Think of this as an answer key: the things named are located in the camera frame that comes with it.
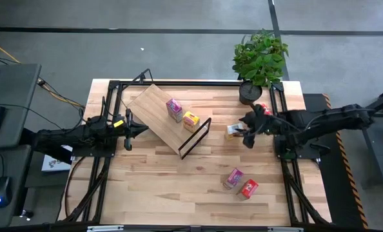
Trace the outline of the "yellow Corn Pops cereal box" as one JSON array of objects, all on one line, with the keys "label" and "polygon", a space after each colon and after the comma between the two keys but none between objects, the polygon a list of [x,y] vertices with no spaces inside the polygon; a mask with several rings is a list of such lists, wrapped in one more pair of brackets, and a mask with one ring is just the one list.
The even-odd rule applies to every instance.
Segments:
[{"label": "yellow Corn Pops cereal box", "polygon": [[194,133],[199,127],[200,118],[190,111],[187,111],[182,117],[183,126]]},{"label": "yellow Corn Pops cereal box", "polygon": [[244,130],[242,123],[232,124],[226,127],[225,137],[226,140],[232,140],[235,137],[241,136],[241,131]]}]

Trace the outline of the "white printed box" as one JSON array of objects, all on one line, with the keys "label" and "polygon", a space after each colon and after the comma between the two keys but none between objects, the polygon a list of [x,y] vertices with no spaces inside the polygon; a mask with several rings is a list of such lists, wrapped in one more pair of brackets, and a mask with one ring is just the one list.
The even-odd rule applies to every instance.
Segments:
[{"label": "white printed box", "polygon": [[43,164],[41,167],[42,172],[53,172],[53,171],[69,171],[71,165],[62,162],[58,159],[54,159],[49,155],[45,155],[43,159]]}]

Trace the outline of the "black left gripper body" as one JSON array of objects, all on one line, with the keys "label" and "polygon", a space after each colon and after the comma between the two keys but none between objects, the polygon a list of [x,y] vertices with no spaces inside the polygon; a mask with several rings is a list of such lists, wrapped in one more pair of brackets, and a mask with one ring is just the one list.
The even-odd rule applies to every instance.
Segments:
[{"label": "black left gripper body", "polygon": [[132,150],[131,137],[132,137],[132,126],[133,126],[133,115],[130,109],[126,109],[125,118],[120,118],[113,124],[114,128],[119,128],[124,139],[124,148],[128,151]]}]

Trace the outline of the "purple Raisin Bran cereal box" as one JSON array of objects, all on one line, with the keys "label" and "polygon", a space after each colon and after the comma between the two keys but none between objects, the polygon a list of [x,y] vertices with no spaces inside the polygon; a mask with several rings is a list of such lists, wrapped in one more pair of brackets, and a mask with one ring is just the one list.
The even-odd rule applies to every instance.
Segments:
[{"label": "purple Raisin Bran cereal box", "polygon": [[226,189],[234,188],[244,176],[244,173],[239,169],[235,168],[228,176],[228,178],[223,182],[223,186]]},{"label": "purple Raisin Bran cereal box", "polygon": [[182,106],[175,99],[170,99],[166,103],[166,108],[168,110],[168,115],[172,117],[177,123],[182,121]]}]

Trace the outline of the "black aluminium table frame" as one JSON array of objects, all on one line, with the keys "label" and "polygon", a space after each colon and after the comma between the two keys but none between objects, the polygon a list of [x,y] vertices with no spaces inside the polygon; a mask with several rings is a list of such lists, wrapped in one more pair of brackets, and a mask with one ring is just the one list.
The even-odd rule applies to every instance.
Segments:
[{"label": "black aluminium table frame", "polygon": [[[236,81],[160,80],[158,86],[202,121],[208,135],[181,159],[152,131],[136,137],[132,151],[121,140],[111,160],[100,222],[124,225],[287,226],[290,222],[282,168],[273,139],[259,135],[252,149],[226,140],[226,127],[249,108]],[[240,182],[223,182],[235,169]],[[237,197],[249,179],[259,184],[248,200]]]}]

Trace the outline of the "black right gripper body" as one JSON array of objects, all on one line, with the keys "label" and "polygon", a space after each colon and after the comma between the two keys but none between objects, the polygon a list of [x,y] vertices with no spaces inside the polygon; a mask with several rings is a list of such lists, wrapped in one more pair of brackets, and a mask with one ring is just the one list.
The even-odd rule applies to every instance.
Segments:
[{"label": "black right gripper body", "polygon": [[260,104],[250,104],[252,111],[245,114],[249,133],[243,138],[243,144],[252,149],[255,136],[264,131],[264,125],[269,119],[269,115],[263,113],[263,108]]}]

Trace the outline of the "grey desk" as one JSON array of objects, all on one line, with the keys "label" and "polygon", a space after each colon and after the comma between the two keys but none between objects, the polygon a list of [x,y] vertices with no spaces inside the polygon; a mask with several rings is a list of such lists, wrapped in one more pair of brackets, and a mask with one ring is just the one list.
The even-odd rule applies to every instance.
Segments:
[{"label": "grey desk", "polygon": [[23,188],[31,156],[32,149],[29,145],[0,150],[0,177],[10,177],[12,190],[12,200],[9,205],[0,208],[0,227],[8,227],[12,218],[19,214],[18,203],[24,197]]},{"label": "grey desk", "polygon": [[40,73],[39,64],[0,65],[0,106],[6,108],[0,126],[0,148],[19,144]]}]

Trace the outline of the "black computer mouse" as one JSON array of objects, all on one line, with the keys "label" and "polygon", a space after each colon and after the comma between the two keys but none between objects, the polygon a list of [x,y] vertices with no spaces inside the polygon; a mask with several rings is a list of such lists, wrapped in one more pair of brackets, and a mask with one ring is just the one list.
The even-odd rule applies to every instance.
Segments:
[{"label": "black computer mouse", "polygon": [[11,178],[0,177],[0,208],[7,207],[12,201]]}]

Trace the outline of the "green potted plant black pot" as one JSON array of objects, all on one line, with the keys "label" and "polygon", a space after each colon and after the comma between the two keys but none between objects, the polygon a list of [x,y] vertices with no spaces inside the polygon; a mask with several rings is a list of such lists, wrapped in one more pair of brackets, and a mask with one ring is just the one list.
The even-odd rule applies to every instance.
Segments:
[{"label": "green potted plant black pot", "polygon": [[239,86],[239,101],[250,105],[259,99],[263,88],[271,88],[281,82],[288,45],[273,32],[261,30],[250,38],[242,38],[234,47],[232,70],[242,81]]}]

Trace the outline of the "silver light bar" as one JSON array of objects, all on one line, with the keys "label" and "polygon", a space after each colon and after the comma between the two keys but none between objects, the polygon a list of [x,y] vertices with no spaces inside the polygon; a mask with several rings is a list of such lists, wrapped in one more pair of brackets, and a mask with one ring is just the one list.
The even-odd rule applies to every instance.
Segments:
[{"label": "silver light bar", "polygon": [[86,232],[123,232],[122,225],[88,226]]}]

